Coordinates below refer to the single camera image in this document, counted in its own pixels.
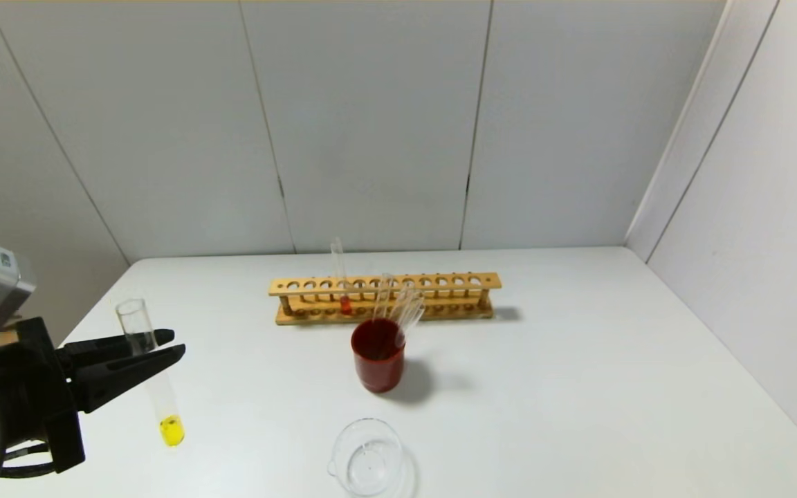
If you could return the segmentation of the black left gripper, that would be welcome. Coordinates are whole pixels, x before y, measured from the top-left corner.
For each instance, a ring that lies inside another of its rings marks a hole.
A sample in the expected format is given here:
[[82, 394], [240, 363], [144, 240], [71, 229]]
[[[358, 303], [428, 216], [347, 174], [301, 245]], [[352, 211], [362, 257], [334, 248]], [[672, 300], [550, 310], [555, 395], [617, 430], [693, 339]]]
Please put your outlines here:
[[7, 325], [0, 332], [0, 437], [6, 448], [36, 445], [6, 451], [4, 460], [48, 452], [51, 461], [4, 466], [2, 473], [53, 474], [82, 463], [77, 410], [89, 414], [175, 365], [184, 344], [157, 350], [174, 338], [174, 330], [157, 329], [55, 350], [40, 317]]

